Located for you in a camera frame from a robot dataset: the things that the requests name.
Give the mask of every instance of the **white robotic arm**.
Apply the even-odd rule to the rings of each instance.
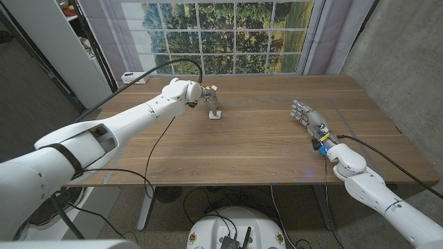
[[[441,248],[443,228],[440,225],[387,188],[383,178],[366,165],[362,155],[339,143],[321,114],[297,100],[293,103],[291,116],[314,137],[314,148],[337,163],[334,173],[345,182],[347,192],[354,199],[383,215],[416,248]]]
[[[110,118],[62,127],[35,143],[36,151],[0,164],[0,240],[18,227],[61,186],[83,181],[101,169],[125,145],[153,123],[183,114],[199,98],[220,118],[215,86],[173,79],[157,97]]]

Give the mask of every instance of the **white cord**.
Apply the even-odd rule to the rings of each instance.
[[[272,185],[271,185],[271,197],[272,197],[272,202],[274,203],[275,210],[277,211],[278,219],[280,220],[280,224],[282,224],[284,235],[285,235],[286,239],[288,240],[289,244],[292,246],[292,248],[293,249],[297,249],[296,246],[292,243],[292,241],[289,238],[288,234],[286,233],[286,229],[284,228],[282,218],[280,218],[280,212],[278,211],[277,205],[275,204],[275,200],[274,200],[274,193],[273,193],[273,190],[272,190]]]

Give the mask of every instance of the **black cable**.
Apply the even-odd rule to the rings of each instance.
[[[125,234],[127,234],[127,233],[132,234],[132,235],[134,236],[134,238],[136,239],[136,243],[138,244],[138,237],[137,237],[137,235],[134,234],[133,232],[130,232],[130,231],[128,231],[128,232],[124,232],[123,235],[125,235]]]
[[[302,241],[306,242],[306,243],[309,245],[309,249],[312,249],[312,246],[311,246],[310,242],[307,241],[306,239],[299,239],[299,240],[297,240],[297,242],[296,242],[296,248],[297,248],[297,249],[302,249],[302,247],[297,247],[297,245],[298,245],[300,242],[302,242]]]
[[[237,239],[237,227],[235,226],[235,224],[230,220],[230,219],[228,219],[228,218],[226,218],[226,217],[224,217],[224,216],[221,216],[217,211],[215,211],[217,214],[207,214],[207,215],[205,215],[204,217],[206,217],[206,216],[215,216],[215,217],[219,217],[219,218],[221,218],[223,221],[226,219],[227,221],[229,221],[229,222],[231,222],[232,224],[233,224],[233,226],[234,226],[234,229],[235,229],[235,235],[234,235],[234,240],[236,240]]]
[[[369,149],[377,152],[380,156],[383,156],[387,161],[389,161],[389,163],[392,163],[395,167],[397,167],[397,169],[400,169],[403,173],[405,173],[407,176],[411,177],[414,181],[416,181],[417,183],[419,183],[421,186],[423,186],[425,189],[431,191],[434,195],[438,196],[439,198],[443,199],[443,195],[440,194],[439,192],[435,191],[434,189],[432,189],[431,187],[427,186],[426,184],[424,184],[422,181],[420,181],[417,177],[413,176],[411,173],[409,173],[408,171],[406,171],[403,167],[401,167],[400,165],[398,165],[396,162],[394,162],[391,158],[389,158],[387,155],[383,154],[381,151],[379,151],[378,149],[375,149],[374,147],[370,146],[369,144],[363,142],[362,140],[359,140],[358,138],[354,138],[351,136],[346,136],[346,135],[338,135],[337,136],[338,139],[341,138],[349,138],[350,140],[354,140],[356,142],[361,143],[362,145],[365,145],[366,147],[368,147]]]
[[[114,93],[112,93],[111,95],[109,95],[108,97],[106,97],[104,100],[100,101],[98,104],[96,104],[95,106],[93,106],[92,108],[90,108],[88,111],[85,111],[82,115],[80,115],[80,117],[78,117],[77,119],[74,120],[73,123],[77,123],[79,121],[81,121],[84,117],[86,117],[87,115],[89,115],[91,112],[95,111],[98,107],[101,107],[104,103],[110,101],[110,99],[114,98],[117,94],[121,93],[122,91],[124,91],[125,89],[127,89],[128,87],[132,86],[133,84],[135,84],[137,81],[139,81],[140,79],[144,78],[146,75],[149,75],[150,73],[154,72],[155,70],[162,68],[164,66],[167,66],[169,64],[175,63],[175,62],[191,62],[193,63],[195,66],[197,66],[197,68],[199,68],[199,72],[200,72],[200,76],[199,76],[199,83],[201,83],[202,79],[203,79],[203,71],[201,69],[201,65],[196,63],[195,61],[191,60],[191,59],[186,59],[186,58],[182,58],[182,59],[174,59],[172,61],[169,62],[165,62],[159,66],[154,67],[153,69],[149,70],[148,72],[140,75],[139,77],[137,77],[135,80],[132,80],[130,83],[125,84],[124,86],[120,87],[117,91],[115,91]]]
[[[77,207],[76,205],[74,205],[74,204],[72,204],[72,203],[68,203],[68,205],[70,205],[71,207],[73,207],[73,208],[75,208],[75,209],[77,209],[77,210],[79,210],[79,211],[82,211],[82,212],[86,212],[86,213],[88,213],[88,214],[93,214],[93,215],[96,215],[96,216],[99,216],[100,218],[102,218],[103,219],[103,221],[105,221],[106,223],[108,223],[108,225],[109,226],[111,226],[111,228],[112,228],[112,230],[114,231],[114,232],[116,232],[116,234],[118,234],[118,235],[120,235],[120,237],[122,237],[122,238],[124,238],[124,239],[126,239],[125,238],[125,236],[123,236],[123,234],[121,234],[119,231],[117,231],[117,229],[103,216],[103,215],[101,215],[101,214],[98,214],[98,213],[96,213],[96,212],[92,212],[92,211],[89,211],[89,210],[85,210],[85,209],[83,209],[83,208],[80,208],[80,207]]]
[[[89,210],[85,210],[85,209],[83,209],[83,208],[80,208],[80,207],[78,207],[78,206],[76,206],[76,205],[74,205],[74,204],[72,204],[72,203],[69,203],[68,202],[68,205],[70,205],[71,207],[73,207],[73,208],[75,208],[75,209],[77,209],[77,210],[79,210],[79,211],[82,211],[82,212],[86,212],[86,213],[88,213],[88,214],[93,214],[93,215],[96,215],[96,216],[99,216],[100,218],[102,218],[103,219],[103,221],[105,221],[111,228],[112,228],[112,230],[114,231],[114,232],[116,232],[116,234],[118,234],[121,238],[124,238],[124,239],[126,239],[126,237],[125,237],[125,234],[127,234],[127,233],[130,233],[130,234],[132,234],[133,236],[134,236],[134,238],[135,238],[135,240],[136,240],[136,243],[138,244],[138,237],[137,237],[137,235],[135,235],[133,232],[124,232],[124,233],[120,233],[112,224],[111,224],[111,222],[109,222],[103,215],[101,215],[101,214],[99,214],[99,213],[96,213],[96,212],[92,212],[92,211],[89,211]]]
[[[327,205],[327,220],[331,223],[334,223],[334,217],[332,216],[331,213],[331,209],[329,207],[329,199],[327,197],[327,161],[326,161],[326,156],[323,156],[323,158],[325,159],[325,193],[326,193],[326,205]],[[337,243],[340,245],[340,247],[342,247],[342,249],[345,249],[345,247],[341,244],[340,240],[337,238],[334,229],[331,229],[332,235],[334,235],[335,240],[337,240]]]
[[[149,183],[150,187],[152,188],[152,193],[154,193],[154,187],[152,186],[152,184],[150,183],[149,180],[146,179],[146,177],[144,177],[142,174],[139,174],[137,172],[133,172],[132,170],[128,170],[128,169],[83,169],[84,172],[92,172],[92,171],[119,171],[119,172],[128,172],[128,173],[132,173],[135,174],[137,176],[140,176],[141,178],[143,178],[145,181],[147,181],[147,183]],[[145,188],[145,193],[147,195],[147,197],[152,198],[152,196],[149,196],[149,194],[147,193],[147,190]]]
[[[155,70],[162,68],[164,66],[167,66],[169,64],[173,64],[175,62],[191,62],[193,63],[195,66],[197,66],[197,68],[199,69],[200,72],[200,76],[199,76],[199,81],[198,83],[201,84],[201,81],[203,79],[203,71],[201,69],[200,64],[196,63],[195,61],[191,60],[191,59],[174,59],[172,61],[169,62],[165,62],[159,66],[156,66],[154,68],[152,68],[151,70],[149,70],[148,72],[142,74],[141,76],[137,77],[135,80],[132,80],[129,84],[126,84],[124,86],[122,86],[121,88],[119,88],[116,92],[112,93],[110,96],[106,97],[104,100],[102,100],[101,102],[99,102],[98,104],[96,104],[94,107],[92,107],[91,109],[89,109],[88,111],[85,111],[82,115],[80,115],[80,117],[78,117],[77,119],[74,120],[73,123],[77,123],[79,121],[81,121],[84,117],[86,117],[87,115],[89,115],[91,112],[95,111],[98,107],[101,107],[104,103],[108,102],[110,99],[112,99],[113,97],[115,97],[116,95],[118,95],[119,93],[121,93],[122,91],[124,91],[125,89],[127,89],[128,87],[130,87],[131,85],[135,84],[137,81],[139,81],[140,79],[144,78],[146,75],[149,75],[150,73],[154,72]],[[161,134],[160,138],[163,136],[163,134],[166,132],[166,130],[169,128],[169,126],[171,125],[171,123],[168,125],[168,127],[166,127],[165,131]],[[131,170],[127,170],[127,169],[84,169],[84,171],[122,171],[122,172],[129,172],[129,173],[133,173],[136,174],[140,177],[142,177],[145,182],[144,182],[144,186],[145,186],[145,192],[146,195],[152,199],[152,197],[154,197],[154,187],[152,186],[152,184],[146,179],[146,172],[145,172],[145,176],[142,176],[141,174],[137,173],[137,172],[133,172]],[[149,183],[151,189],[152,189],[152,194],[153,196],[149,196],[149,194],[147,193],[147,189],[146,189],[146,182]],[[68,218],[68,216],[66,215],[66,213],[64,212],[63,208],[61,207],[61,205],[58,203],[58,200],[56,198],[56,196],[53,194],[51,196],[51,200],[53,202],[53,205],[55,206],[55,209],[57,210],[57,212],[59,213],[60,217],[62,218],[62,220],[65,222],[65,224],[69,227],[69,229],[71,229],[71,231],[76,235],[76,237],[78,239],[84,239],[83,235],[80,233],[80,231],[76,228],[76,226],[74,225],[74,223],[72,223],[72,221]]]
[[[163,133],[160,135],[160,138],[157,139],[157,141],[155,142],[154,146],[153,146],[152,149],[151,149],[151,152],[150,152],[149,156],[147,157],[146,168],[145,168],[145,181],[143,182],[143,186],[145,187],[145,192],[146,192],[147,197],[148,197],[148,198],[151,198],[151,199],[152,199],[152,197],[154,197],[154,188],[152,187],[151,183],[150,183],[149,181],[147,181],[147,178],[146,178],[147,165],[150,163],[150,158],[151,158],[152,152],[154,151],[155,146],[157,146],[157,144],[159,143],[160,139],[163,137],[163,135],[165,135],[166,131],[168,130],[169,126],[171,126],[172,121],[174,121],[174,119],[175,119],[175,117],[172,118],[171,122],[167,125],[166,129],[165,129],[165,130],[163,131]],[[146,181],[147,181],[147,182],[150,184],[150,186],[151,186],[151,189],[152,189],[152,197],[149,196],[149,194],[147,194]]]
[[[71,229],[72,233],[77,237],[77,239],[84,239],[83,234],[76,228],[74,223],[69,219],[69,217],[64,212],[62,206],[57,200],[57,197],[55,194],[51,195],[51,201],[53,202],[55,210],[57,210],[58,214],[62,218],[62,220],[65,222],[65,224],[68,226],[69,229]]]
[[[188,214],[188,212],[186,212],[186,199],[194,192],[194,191],[197,191],[197,190],[201,190],[201,191],[203,191],[204,193],[205,193],[205,195],[206,195],[206,200],[208,201],[208,205],[209,206],[211,206],[211,202],[209,201],[209,195],[208,195],[208,193],[207,193],[207,191],[206,190],[204,190],[204,189],[202,189],[202,188],[196,188],[196,189],[194,189],[194,190],[192,190],[191,192],[189,192],[188,194],[186,194],[186,196],[185,196],[185,198],[184,198],[184,200],[183,200],[183,211],[185,212],[185,215],[186,215],[186,218],[188,218],[188,220],[189,220],[189,222],[191,222],[191,224],[192,225],[194,225],[195,224],[195,222],[194,221],[192,221],[192,219],[189,217],[189,214]],[[218,217],[219,218],[221,218],[222,219],[222,221],[225,223],[225,225],[226,225],[226,227],[228,228],[228,237],[230,237],[230,229],[229,229],[229,225],[227,224],[227,222],[224,220],[224,219],[227,219],[227,218],[225,218],[225,217],[222,217],[219,213],[218,213],[218,211],[216,211],[216,210],[214,210],[214,212],[218,215]],[[233,225],[234,225],[234,228],[235,228],[235,235],[234,235],[234,239],[236,239],[237,238],[237,227],[235,227],[235,224],[232,222],[232,221],[230,221],[229,219],[227,219],[229,222],[231,222]]]

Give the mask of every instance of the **black strap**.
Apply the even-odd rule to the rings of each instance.
[[[77,160],[77,158],[64,145],[52,144],[52,145],[43,146],[40,149],[47,148],[47,147],[54,148],[54,149],[58,150],[71,163],[72,167],[75,170],[74,176],[72,177],[71,180],[83,175],[82,164]]]

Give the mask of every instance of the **window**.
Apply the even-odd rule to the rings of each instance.
[[[122,3],[128,40],[144,70],[171,59],[200,62],[205,75],[298,72],[312,36],[315,1]],[[181,62],[158,74],[197,74]]]

